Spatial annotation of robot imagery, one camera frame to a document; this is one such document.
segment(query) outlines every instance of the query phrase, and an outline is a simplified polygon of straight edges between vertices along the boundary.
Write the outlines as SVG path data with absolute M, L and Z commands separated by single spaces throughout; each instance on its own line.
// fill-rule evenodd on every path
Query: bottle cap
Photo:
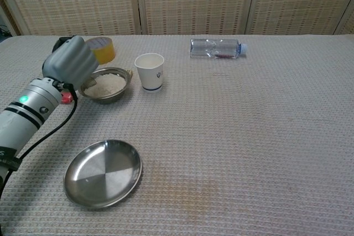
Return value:
M 247 44 L 241 44 L 240 55 L 245 55 L 247 52 Z

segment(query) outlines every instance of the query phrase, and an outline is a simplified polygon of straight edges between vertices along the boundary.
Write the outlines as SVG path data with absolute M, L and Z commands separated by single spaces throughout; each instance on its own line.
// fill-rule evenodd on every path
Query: cup rim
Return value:
M 162 62 L 161 62 L 161 64 L 159 64 L 159 65 L 157 65 L 157 66 L 154 66 L 154 67 L 141 67 L 141 66 L 138 66 L 138 65 L 137 65 L 137 60 L 138 60 L 140 57 L 145 56 L 145 55 L 158 55 L 159 57 L 162 58 Z M 163 63 L 165 63 L 165 58 L 164 58 L 162 55 L 157 54 L 157 53 L 146 53 L 146 54 L 139 55 L 139 56 L 135 59 L 135 61 L 134 61 L 134 66 L 137 67 L 137 68 L 139 68 L 139 69 L 156 69 L 157 67 L 162 66 Z

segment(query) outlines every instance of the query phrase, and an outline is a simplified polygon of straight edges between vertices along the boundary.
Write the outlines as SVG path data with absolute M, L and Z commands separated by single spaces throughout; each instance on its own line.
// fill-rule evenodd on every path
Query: black stripe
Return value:
M 39 123 L 37 123 L 36 120 L 34 120 L 31 116 L 25 114 L 24 112 L 22 112 L 22 111 L 20 111 L 20 110 L 17 110 L 17 109 L 15 109 L 15 108 L 11 108 L 11 107 L 7 107 L 7 108 L 5 109 L 5 111 L 10 111 L 10 112 L 19 114 L 19 115 L 22 116 L 23 118 L 26 118 L 28 121 L 32 122 L 32 123 L 35 125 L 35 127 L 37 127 L 37 129 L 40 128 L 40 125 L 39 125 Z
M 34 116 L 36 116 L 41 122 L 42 124 L 44 124 L 45 122 L 45 119 L 43 118 L 43 116 L 37 112 L 35 109 L 32 109 L 31 107 L 27 106 L 27 105 L 24 105 L 22 103 L 19 103 L 19 102 L 12 102 L 10 103 L 10 105 L 16 105 L 18 107 L 22 107 L 24 108 L 25 110 L 27 110 L 28 112 L 30 112 L 31 114 L 33 114 Z
M 147 91 L 156 91 L 156 90 L 158 90 L 159 88 L 161 88 L 162 87 L 162 85 L 160 86 L 160 87 L 158 87 L 158 88 L 144 88 L 144 90 L 147 90 Z

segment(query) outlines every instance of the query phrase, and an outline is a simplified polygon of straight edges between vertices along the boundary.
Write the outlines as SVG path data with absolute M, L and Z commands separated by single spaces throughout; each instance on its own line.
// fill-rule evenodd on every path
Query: round plate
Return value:
M 138 183 L 142 161 L 136 149 L 120 140 L 94 143 L 67 168 L 64 189 L 74 203 L 108 207 L 125 198 Z

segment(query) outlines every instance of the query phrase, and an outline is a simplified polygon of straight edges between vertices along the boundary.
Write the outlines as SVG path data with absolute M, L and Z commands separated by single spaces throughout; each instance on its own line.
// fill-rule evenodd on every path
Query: green indicator light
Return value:
M 21 96 L 20 97 L 20 102 L 26 102 L 28 101 L 28 96 Z

